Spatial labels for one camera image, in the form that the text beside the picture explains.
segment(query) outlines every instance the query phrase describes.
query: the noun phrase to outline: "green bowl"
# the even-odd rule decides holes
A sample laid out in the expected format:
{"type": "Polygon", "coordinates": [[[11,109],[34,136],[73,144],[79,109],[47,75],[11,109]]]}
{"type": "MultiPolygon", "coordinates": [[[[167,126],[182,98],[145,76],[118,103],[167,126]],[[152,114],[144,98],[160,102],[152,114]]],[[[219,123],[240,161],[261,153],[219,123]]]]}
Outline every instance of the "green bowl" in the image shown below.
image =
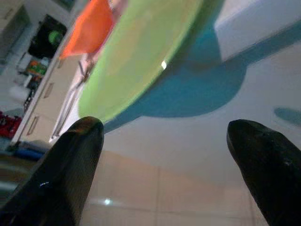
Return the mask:
{"type": "Polygon", "coordinates": [[[129,0],[79,100],[79,115],[112,120],[159,77],[203,0],[129,0]]]}

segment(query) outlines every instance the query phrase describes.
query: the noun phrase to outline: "cabinet drawer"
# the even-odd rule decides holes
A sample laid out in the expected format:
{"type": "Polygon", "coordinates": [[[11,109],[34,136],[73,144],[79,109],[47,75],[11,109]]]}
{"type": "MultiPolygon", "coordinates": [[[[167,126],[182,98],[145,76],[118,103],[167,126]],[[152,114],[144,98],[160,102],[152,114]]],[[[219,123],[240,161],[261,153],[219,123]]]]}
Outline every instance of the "cabinet drawer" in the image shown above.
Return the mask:
{"type": "Polygon", "coordinates": [[[32,142],[36,145],[46,145],[49,143],[54,126],[54,121],[40,114],[33,113],[22,132],[21,140],[32,142]]]}
{"type": "Polygon", "coordinates": [[[57,120],[65,97],[70,89],[80,56],[57,62],[37,102],[35,112],[57,120]]]}

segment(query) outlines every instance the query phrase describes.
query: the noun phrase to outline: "orange object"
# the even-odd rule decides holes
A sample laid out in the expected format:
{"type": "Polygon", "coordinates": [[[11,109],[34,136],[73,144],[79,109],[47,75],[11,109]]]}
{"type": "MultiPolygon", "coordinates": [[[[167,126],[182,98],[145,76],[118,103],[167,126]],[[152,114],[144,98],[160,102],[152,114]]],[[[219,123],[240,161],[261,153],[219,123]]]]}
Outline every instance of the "orange object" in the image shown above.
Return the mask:
{"type": "Polygon", "coordinates": [[[91,0],[76,20],[73,34],[60,58],[97,51],[104,44],[113,25],[108,1],[91,0]]]}

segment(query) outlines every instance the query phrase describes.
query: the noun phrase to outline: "green plate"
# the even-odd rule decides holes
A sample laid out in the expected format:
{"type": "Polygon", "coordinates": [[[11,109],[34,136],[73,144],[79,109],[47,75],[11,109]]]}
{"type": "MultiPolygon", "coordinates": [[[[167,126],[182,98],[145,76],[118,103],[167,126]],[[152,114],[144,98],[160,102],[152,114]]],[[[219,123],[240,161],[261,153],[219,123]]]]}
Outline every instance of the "green plate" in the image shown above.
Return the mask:
{"type": "Polygon", "coordinates": [[[112,120],[160,76],[203,0],[129,0],[79,100],[79,115],[112,120]]]}

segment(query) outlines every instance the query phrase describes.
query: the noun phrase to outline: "drawer handle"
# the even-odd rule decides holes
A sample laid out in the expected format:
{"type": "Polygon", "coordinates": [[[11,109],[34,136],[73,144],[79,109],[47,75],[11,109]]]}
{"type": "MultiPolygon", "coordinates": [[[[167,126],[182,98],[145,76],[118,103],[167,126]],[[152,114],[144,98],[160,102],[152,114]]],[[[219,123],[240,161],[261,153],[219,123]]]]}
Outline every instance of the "drawer handle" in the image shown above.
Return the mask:
{"type": "Polygon", "coordinates": [[[57,69],[60,69],[60,68],[63,66],[64,62],[65,62],[65,60],[60,60],[60,61],[58,62],[57,69]]]}
{"type": "Polygon", "coordinates": [[[54,84],[55,84],[54,82],[49,84],[48,89],[46,90],[46,93],[44,95],[44,99],[50,96],[54,84]]]}
{"type": "Polygon", "coordinates": [[[14,11],[13,8],[11,8],[11,9],[5,14],[5,16],[3,17],[3,19],[7,20],[7,19],[9,18],[10,14],[11,14],[13,11],[14,11]]]}
{"type": "Polygon", "coordinates": [[[32,124],[31,124],[31,126],[30,126],[30,128],[29,128],[29,130],[28,130],[28,132],[26,134],[27,136],[29,136],[29,135],[31,135],[33,133],[33,131],[36,128],[36,125],[38,123],[38,120],[39,120],[39,116],[35,116],[34,119],[33,119],[33,121],[32,121],[32,124]]]}

